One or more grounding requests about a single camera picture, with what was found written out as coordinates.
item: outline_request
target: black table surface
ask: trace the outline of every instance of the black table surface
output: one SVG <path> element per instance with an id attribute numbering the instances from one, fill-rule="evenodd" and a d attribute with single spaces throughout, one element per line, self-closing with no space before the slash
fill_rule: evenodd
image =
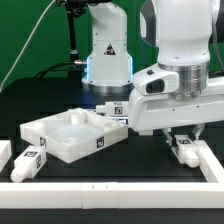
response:
<path id="1" fill-rule="evenodd" d="M 20 124 L 81 107 L 94 109 L 106 101 L 126 101 L 129 94 L 100 94 L 69 79 L 20 79 L 0 95 L 0 140 L 10 140 L 13 156 L 0 173 L 11 182 L 13 161 L 29 144 L 20 137 Z M 192 127 L 174 129 L 188 134 Z M 217 158 L 224 160 L 224 123 L 206 124 L 201 135 Z M 129 137 L 71 164 L 51 156 L 34 179 L 24 182 L 205 182 L 199 168 L 178 163 L 157 130 L 154 136 Z M 14 209 L 0 210 L 0 223 L 222 223 L 222 209 Z"/>

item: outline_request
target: white plastic box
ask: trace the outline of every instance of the white plastic box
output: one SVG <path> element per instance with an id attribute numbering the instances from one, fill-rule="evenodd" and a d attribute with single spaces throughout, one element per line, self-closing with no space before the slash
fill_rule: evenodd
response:
<path id="1" fill-rule="evenodd" d="M 71 163 L 128 137 L 128 126 L 81 108 L 20 126 L 21 137 Z"/>

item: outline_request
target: sticker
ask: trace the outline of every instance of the sticker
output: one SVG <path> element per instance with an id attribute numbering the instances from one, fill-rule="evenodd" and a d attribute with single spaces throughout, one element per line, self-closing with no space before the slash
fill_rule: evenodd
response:
<path id="1" fill-rule="evenodd" d="M 36 163 L 37 163 L 37 169 L 38 169 L 38 168 L 42 165 L 41 155 L 39 155 L 39 156 L 37 157 Z"/>
<path id="2" fill-rule="evenodd" d="M 43 146 L 46 148 L 46 139 L 40 137 L 40 146 Z"/>
<path id="3" fill-rule="evenodd" d="M 96 141 L 97 148 L 103 147 L 104 146 L 104 137 L 98 138 Z"/>
<path id="4" fill-rule="evenodd" d="M 122 103 L 121 102 L 115 102 L 114 105 L 115 106 L 122 106 Z"/>
<path id="5" fill-rule="evenodd" d="M 188 139 L 184 139 L 184 140 L 178 140 L 180 142 L 180 144 L 182 145 L 190 145 L 191 142 Z"/>
<path id="6" fill-rule="evenodd" d="M 38 153 L 38 152 L 27 151 L 27 152 L 24 154 L 24 156 L 25 156 L 25 157 L 35 157 L 37 153 Z"/>
<path id="7" fill-rule="evenodd" d="M 104 55 L 116 55 L 111 44 L 108 46 L 108 48 L 104 52 Z"/>
<path id="8" fill-rule="evenodd" d="M 123 113 L 123 108 L 122 107 L 115 107 L 115 114 L 122 114 Z"/>

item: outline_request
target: white border frame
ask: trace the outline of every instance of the white border frame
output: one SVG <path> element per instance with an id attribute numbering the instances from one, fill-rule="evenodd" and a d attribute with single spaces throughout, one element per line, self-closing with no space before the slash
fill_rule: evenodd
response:
<path id="1" fill-rule="evenodd" d="M 0 208 L 224 208 L 224 169 L 195 145 L 208 183 L 2 183 Z"/>

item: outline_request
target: metal bracket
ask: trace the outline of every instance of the metal bracket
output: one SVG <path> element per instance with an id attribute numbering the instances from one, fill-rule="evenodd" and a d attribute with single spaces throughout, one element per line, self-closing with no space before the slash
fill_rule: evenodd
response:
<path id="1" fill-rule="evenodd" d="M 194 129 L 192 130 L 193 135 L 195 136 L 196 140 L 199 140 L 199 137 L 202 131 L 205 128 L 205 124 L 197 124 L 195 125 Z"/>
<path id="2" fill-rule="evenodd" d="M 162 129 L 164 135 L 167 137 L 168 139 L 168 142 L 169 143 L 169 146 L 172 146 L 172 142 L 173 142 L 173 138 L 172 136 L 170 135 L 170 132 L 171 132 L 171 128 L 164 128 Z"/>

